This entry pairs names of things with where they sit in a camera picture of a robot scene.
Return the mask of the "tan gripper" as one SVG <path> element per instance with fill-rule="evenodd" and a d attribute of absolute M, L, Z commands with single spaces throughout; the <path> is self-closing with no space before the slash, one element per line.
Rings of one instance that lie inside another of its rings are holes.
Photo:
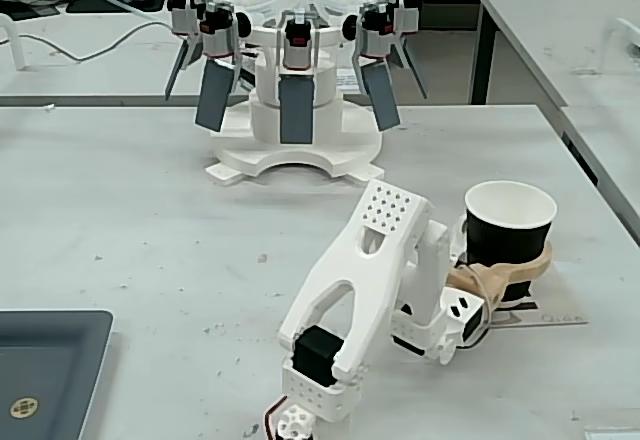
<path fill-rule="evenodd" d="M 467 217 L 462 214 L 450 229 L 450 260 L 454 265 L 466 262 Z M 538 257 L 525 263 L 498 263 L 492 267 L 461 265 L 451 268 L 447 285 L 486 301 L 488 306 L 497 306 L 506 290 L 506 282 L 526 282 L 540 277 L 552 261 L 552 244 L 546 241 Z"/>

